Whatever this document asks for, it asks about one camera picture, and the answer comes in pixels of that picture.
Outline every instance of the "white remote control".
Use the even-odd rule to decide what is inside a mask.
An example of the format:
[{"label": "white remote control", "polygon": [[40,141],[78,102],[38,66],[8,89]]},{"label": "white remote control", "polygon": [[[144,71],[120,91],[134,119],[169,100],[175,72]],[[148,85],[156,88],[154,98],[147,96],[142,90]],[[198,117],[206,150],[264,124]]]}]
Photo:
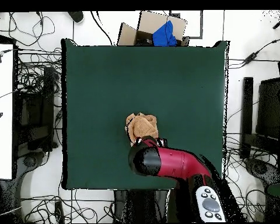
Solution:
[{"label": "white remote control", "polygon": [[204,222],[226,222],[219,197],[211,187],[199,187],[196,199],[200,217]]}]

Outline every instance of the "tan cloth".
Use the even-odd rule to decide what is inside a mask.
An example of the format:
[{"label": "tan cloth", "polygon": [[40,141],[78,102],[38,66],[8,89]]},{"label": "tan cloth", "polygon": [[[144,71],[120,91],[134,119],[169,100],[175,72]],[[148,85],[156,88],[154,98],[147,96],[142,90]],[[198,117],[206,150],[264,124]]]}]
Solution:
[{"label": "tan cloth", "polygon": [[152,136],[159,137],[159,132],[156,126],[156,117],[153,115],[144,115],[139,113],[135,116],[132,113],[125,121],[125,130],[131,139],[131,146],[135,143],[137,137]]}]

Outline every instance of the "green table surface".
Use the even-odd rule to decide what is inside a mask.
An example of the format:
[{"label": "green table surface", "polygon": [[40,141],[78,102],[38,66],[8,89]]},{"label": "green table surface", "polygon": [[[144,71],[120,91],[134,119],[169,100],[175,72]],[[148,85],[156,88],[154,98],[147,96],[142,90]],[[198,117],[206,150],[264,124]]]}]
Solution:
[{"label": "green table surface", "polygon": [[79,47],[65,40],[65,46],[66,189],[175,187],[170,178],[140,176],[128,165],[125,119],[139,112],[157,117],[169,147],[203,154],[221,174],[227,42]]}]

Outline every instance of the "blue cloth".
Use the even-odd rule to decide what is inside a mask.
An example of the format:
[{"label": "blue cloth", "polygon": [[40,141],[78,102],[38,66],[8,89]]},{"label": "blue cloth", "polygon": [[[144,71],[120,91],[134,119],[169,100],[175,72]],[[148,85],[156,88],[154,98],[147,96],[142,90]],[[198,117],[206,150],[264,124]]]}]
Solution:
[{"label": "blue cloth", "polygon": [[171,20],[152,34],[154,46],[176,46],[176,38],[172,34],[173,25]]}]

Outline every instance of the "cardboard box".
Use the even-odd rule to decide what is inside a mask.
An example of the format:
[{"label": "cardboard box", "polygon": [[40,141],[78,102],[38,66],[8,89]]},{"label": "cardboard box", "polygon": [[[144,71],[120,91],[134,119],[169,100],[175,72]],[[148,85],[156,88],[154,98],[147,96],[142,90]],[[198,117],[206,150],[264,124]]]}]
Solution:
[{"label": "cardboard box", "polygon": [[117,45],[134,46],[138,39],[152,40],[152,34],[162,27],[166,21],[170,20],[173,25],[173,36],[177,40],[177,46],[185,46],[187,42],[183,41],[183,34],[187,24],[186,20],[148,11],[140,12],[137,29],[125,23],[121,24]]}]

